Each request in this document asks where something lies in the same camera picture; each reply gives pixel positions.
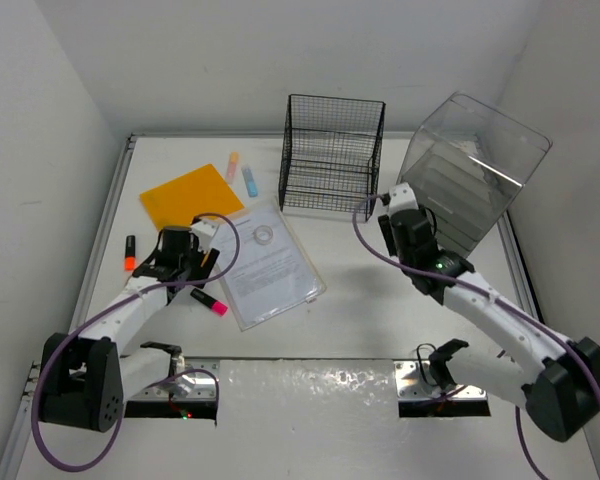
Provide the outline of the black pink highlighter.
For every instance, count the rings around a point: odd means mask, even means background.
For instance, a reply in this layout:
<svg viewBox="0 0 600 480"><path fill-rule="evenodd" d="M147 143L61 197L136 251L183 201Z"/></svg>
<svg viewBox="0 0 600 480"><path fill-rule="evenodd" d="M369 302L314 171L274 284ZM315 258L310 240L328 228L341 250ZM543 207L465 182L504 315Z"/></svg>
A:
<svg viewBox="0 0 600 480"><path fill-rule="evenodd" d="M215 299L202 289L193 288L190 292L190 296L218 316L224 316L228 312L228 306L226 304Z"/></svg>

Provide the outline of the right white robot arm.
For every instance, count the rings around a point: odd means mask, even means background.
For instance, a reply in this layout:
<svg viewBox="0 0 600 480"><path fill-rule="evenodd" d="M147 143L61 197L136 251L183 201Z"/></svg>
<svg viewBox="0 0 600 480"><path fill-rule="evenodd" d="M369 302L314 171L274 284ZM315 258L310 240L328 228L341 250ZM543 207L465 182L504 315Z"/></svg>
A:
<svg viewBox="0 0 600 480"><path fill-rule="evenodd" d="M491 359L452 339L428 357L426 379L441 390L468 383L525 410L549 438L564 442L600 413L600 346L573 341L528 320L455 252L439 247L425 209L378 223L390 256L415 288L478 327L506 355Z"/></svg>

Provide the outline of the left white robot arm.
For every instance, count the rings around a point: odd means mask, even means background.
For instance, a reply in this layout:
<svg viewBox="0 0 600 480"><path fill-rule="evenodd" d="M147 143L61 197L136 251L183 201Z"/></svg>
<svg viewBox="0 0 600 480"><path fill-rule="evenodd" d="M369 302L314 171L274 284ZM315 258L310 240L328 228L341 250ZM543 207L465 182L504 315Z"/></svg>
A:
<svg viewBox="0 0 600 480"><path fill-rule="evenodd" d="M46 340L41 364L46 378L37 396L40 421L106 432L129 398L175 374L178 346L149 342L131 355L123 352L186 283L210 276L218 256L211 246L217 229L208 219L162 229L154 250L103 317L75 338L54 333Z"/></svg>

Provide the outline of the blue pastel highlighter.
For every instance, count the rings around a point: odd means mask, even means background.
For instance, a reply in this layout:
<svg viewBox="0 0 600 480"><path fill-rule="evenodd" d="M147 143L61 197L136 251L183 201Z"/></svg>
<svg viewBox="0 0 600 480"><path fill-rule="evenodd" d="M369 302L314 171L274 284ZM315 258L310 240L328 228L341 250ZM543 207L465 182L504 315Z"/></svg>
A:
<svg viewBox="0 0 600 480"><path fill-rule="evenodd" d="M259 195L259 190L258 187L256 185L253 173L251 171L251 168L248 165L244 165L241 168L241 172L243 175L243 179L245 182L245 186L246 186L246 190L247 190L247 194L250 198L256 198Z"/></svg>

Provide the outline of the clear plastic drawer organizer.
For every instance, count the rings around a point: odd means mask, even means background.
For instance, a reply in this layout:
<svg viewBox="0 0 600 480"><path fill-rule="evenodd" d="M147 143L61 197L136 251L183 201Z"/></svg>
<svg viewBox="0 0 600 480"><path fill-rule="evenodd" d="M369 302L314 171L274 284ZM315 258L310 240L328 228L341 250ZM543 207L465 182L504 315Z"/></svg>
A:
<svg viewBox="0 0 600 480"><path fill-rule="evenodd" d="M551 148L540 131L455 92L411 137L397 182L433 212L440 246L468 257Z"/></svg>

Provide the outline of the black orange highlighter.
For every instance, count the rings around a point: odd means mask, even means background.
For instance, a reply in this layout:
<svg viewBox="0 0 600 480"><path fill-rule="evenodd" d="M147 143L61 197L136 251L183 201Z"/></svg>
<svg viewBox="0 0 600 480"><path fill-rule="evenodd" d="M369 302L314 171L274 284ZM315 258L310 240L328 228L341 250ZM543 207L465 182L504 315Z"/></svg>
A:
<svg viewBox="0 0 600 480"><path fill-rule="evenodd" d="M136 237L128 235L125 239L124 269L132 272L136 268Z"/></svg>

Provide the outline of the orange pastel highlighter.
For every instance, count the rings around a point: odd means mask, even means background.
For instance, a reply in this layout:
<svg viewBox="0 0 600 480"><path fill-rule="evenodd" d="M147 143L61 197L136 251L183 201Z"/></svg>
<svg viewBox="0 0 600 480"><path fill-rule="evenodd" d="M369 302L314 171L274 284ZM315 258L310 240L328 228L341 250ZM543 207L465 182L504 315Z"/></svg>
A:
<svg viewBox="0 0 600 480"><path fill-rule="evenodd" d="M238 163L239 163L239 153L232 152L229 155L229 160L228 160L228 165L227 165L227 170L226 170L226 175L225 175L225 181L228 184L232 184L234 181Z"/></svg>

